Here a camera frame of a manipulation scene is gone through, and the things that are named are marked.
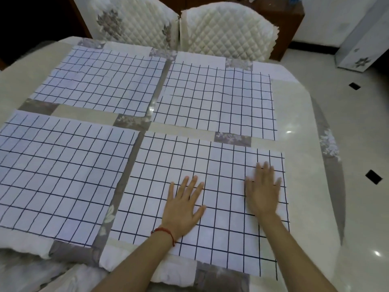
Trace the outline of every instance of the left hand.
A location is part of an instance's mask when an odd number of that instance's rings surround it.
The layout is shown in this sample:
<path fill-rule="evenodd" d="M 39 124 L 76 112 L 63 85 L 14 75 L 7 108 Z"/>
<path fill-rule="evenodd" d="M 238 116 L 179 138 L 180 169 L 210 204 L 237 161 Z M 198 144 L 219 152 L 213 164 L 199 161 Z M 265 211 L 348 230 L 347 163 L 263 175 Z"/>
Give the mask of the left hand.
<path fill-rule="evenodd" d="M 170 184 L 168 199 L 163 210 L 162 224 L 160 226 L 171 231 L 174 241 L 190 232 L 206 209 L 206 206 L 203 205 L 193 214 L 194 204 L 203 190 L 204 182 L 201 182 L 192 194 L 197 182 L 197 176 L 192 178 L 187 189 L 185 189 L 188 180 L 189 176 L 186 176 L 175 197 L 173 197 L 174 182 Z"/>

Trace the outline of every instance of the table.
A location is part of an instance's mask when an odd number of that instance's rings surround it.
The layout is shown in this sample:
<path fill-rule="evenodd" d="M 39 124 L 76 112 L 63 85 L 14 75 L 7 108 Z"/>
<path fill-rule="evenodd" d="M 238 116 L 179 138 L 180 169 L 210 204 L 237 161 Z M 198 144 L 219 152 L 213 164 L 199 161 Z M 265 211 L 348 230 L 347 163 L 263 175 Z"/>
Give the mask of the table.
<path fill-rule="evenodd" d="M 118 44 L 113 42 L 99 43 L 96 41 L 69 38 L 64 42 L 54 43 L 44 49 L 16 62 L 4 72 L 1 79 L 2 113 L 0 119 L 4 122 L 13 109 L 22 106 L 24 110 L 43 111 L 53 116 L 84 120 L 105 125 L 128 125 L 117 119 L 118 115 L 89 109 L 81 109 L 67 105 L 58 105 L 54 110 L 47 109 L 45 105 L 25 102 L 40 83 L 49 75 L 51 70 L 66 56 L 72 45 L 80 43 L 88 47 L 104 47 L 112 50 L 126 51 L 137 55 L 148 56 L 151 52 L 156 56 L 165 56 L 175 61 L 208 64 L 210 66 L 226 67 L 237 63 L 226 61 L 225 58 L 204 56 L 189 53 L 163 53 L 150 47 Z M 274 101 L 277 107 L 279 140 L 274 142 L 265 139 L 252 138 L 251 147 L 260 147 L 285 152 L 287 156 L 286 170 L 288 183 L 289 220 L 291 221 L 291 234 L 315 262 L 315 264 L 328 277 L 332 277 L 333 268 L 340 247 L 333 210 L 331 207 L 325 168 L 322 162 L 322 152 L 319 145 L 315 115 L 312 109 L 309 93 L 297 80 L 282 66 L 267 63 L 252 63 L 244 67 L 260 69 L 271 74 L 274 86 Z M 25 84 L 17 84 L 15 78 L 23 78 Z M 190 136 L 206 141 L 213 141 L 214 132 L 193 130 L 186 127 L 172 127 L 156 122 L 139 121 L 132 119 L 130 125 L 139 125 L 139 129 L 148 128 L 149 131 L 174 135 Z M 107 245 L 117 246 L 116 242 L 108 239 Z M 54 258 L 61 259 L 69 255 L 63 244 L 55 242 L 51 246 Z M 89 264 L 99 262 L 101 252 L 81 254 L 77 248 L 72 248 L 76 254 L 74 259 Z M 187 266 L 189 271 L 202 270 L 183 260 L 180 267 Z M 161 281 L 161 273 L 156 281 Z M 250 288 L 263 285 L 260 278 L 250 276 Z"/>

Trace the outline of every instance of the red string bracelet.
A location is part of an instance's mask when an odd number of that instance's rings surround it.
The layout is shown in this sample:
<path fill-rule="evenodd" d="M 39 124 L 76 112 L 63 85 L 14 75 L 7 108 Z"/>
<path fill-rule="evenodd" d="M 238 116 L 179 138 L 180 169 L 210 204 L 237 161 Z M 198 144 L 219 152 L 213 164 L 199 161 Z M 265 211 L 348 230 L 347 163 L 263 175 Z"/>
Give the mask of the red string bracelet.
<path fill-rule="evenodd" d="M 157 227 L 157 228 L 154 229 L 151 233 L 153 234 L 153 233 L 155 233 L 155 232 L 157 232 L 157 231 L 167 232 L 167 233 L 172 237 L 173 247 L 174 247 L 175 241 L 174 241 L 173 235 L 172 235 L 172 233 L 171 233 L 170 230 L 168 230 L 168 229 L 166 229 L 166 228 L 164 228 L 164 227 Z"/>

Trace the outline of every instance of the hand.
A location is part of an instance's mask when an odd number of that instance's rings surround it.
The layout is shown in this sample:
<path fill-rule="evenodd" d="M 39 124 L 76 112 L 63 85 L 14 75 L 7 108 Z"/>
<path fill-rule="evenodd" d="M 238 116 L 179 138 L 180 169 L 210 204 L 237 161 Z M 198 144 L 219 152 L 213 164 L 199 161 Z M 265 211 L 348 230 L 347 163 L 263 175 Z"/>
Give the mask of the hand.
<path fill-rule="evenodd" d="M 200 182 L 192 194 L 193 188 L 196 185 L 197 176 L 192 178 L 187 189 L 185 189 L 188 180 L 189 176 L 186 176 L 178 188 L 175 197 L 173 197 L 174 182 L 170 184 L 168 200 L 163 210 L 161 227 L 170 230 L 175 241 L 190 232 L 206 209 L 206 206 L 203 205 L 193 214 L 194 204 L 203 190 L 204 182 Z"/>
<path fill-rule="evenodd" d="M 263 169 L 260 163 L 257 163 L 254 180 L 246 176 L 245 195 L 247 205 L 257 217 L 259 223 L 265 216 L 275 215 L 281 181 L 282 179 L 278 178 L 274 185 L 274 167 L 269 168 L 267 162 L 263 165 Z"/>

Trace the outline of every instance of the beige fabric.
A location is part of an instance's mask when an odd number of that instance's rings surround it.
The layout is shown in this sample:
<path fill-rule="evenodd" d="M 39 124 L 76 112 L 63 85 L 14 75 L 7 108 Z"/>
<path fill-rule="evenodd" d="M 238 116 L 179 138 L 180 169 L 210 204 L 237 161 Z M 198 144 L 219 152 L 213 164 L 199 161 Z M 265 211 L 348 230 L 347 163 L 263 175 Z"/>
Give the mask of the beige fabric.
<path fill-rule="evenodd" d="M 266 61 L 279 31 L 249 7 L 219 2 L 184 10 L 180 32 L 183 51 Z"/>
<path fill-rule="evenodd" d="M 91 0 L 106 41 L 176 50 L 179 16 L 158 0 Z"/>

